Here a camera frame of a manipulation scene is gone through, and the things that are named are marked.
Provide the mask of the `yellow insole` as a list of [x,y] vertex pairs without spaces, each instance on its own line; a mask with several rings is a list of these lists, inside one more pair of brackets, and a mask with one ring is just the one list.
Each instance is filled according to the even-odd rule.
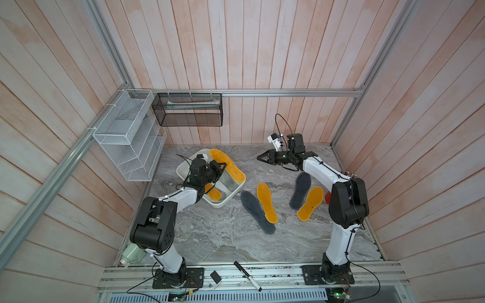
[[272,193],[269,186],[266,183],[259,183],[256,188],[256,194],[267,221],[270,223],[277,223],[278,217],[272,203]]
[[217,163],[225,163],[226,171],[232,177],[232,179],[237,183],[243,183],[246,180],[246,175],[237,167],[237,165],[232,161],[232,159],[225,154],[223,151],[217,149],[211,149],[209,155]]
[[322,204],[324,197],[325,191],[323,188],[319,186],[312,188],[307,194],[304,205],[297,212],[299,220],[303,222],[308,221],[315,209]]
[[205,194],[212,201],[219,201],[222,199],[222,193],[215,187],[214,184],[207,184],[205,186]]

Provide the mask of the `pale green mesh insole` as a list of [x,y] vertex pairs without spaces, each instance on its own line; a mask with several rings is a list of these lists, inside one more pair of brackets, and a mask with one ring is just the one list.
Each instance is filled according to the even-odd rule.
[[217,188],[212,189],[210,192],[204,195],[204,198],[207,198],[209,201],[213,203],[219,203],[227,198],[226,193],[223,191],[219,191]]
[[239,184],[231,177],[231,175],[225,170],[219,181],[229,190],[234,192]]

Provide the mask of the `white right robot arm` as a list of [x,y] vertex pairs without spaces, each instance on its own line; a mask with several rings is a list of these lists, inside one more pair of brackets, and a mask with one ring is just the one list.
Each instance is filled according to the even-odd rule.
[[333,267],[346,265],[352,234],[370,213],[365,182],[337,171],[314,152],[306,151],[303,136],[299,133],[287,136],[285,150],[282,149],[281,134],[274,133],[267,139],[274,147],[258,156],[259,161],[270,165],[293,164],[330,190],[329,214],[333,229],[325,261]]

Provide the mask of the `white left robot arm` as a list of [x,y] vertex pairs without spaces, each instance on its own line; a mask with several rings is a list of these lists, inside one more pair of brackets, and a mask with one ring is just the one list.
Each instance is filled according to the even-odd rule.
[[161,198],[144,198],[130,232],[130,241],[152,254],[168,274],[179,274],[186,265],[173,246],[177,213],[209,193],[206,185],[214,188],[227,167],[226,161],[207,162],[201,154],[188,164],[188,175],[178,190]]

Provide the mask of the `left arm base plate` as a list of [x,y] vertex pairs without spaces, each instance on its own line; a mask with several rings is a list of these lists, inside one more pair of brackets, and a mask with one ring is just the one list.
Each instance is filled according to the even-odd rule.
[[153,289],[197,289],[203,287],[204,268],[189,268],[184,274],[166,273],[156,269],[154,273]]

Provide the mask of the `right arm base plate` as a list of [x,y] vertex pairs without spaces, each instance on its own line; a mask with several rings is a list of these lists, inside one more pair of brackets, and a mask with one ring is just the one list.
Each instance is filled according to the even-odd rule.
[[355,279],[351,271],[325,278],[322,265],[304,265],[301,269],[306,285],[355,284]]

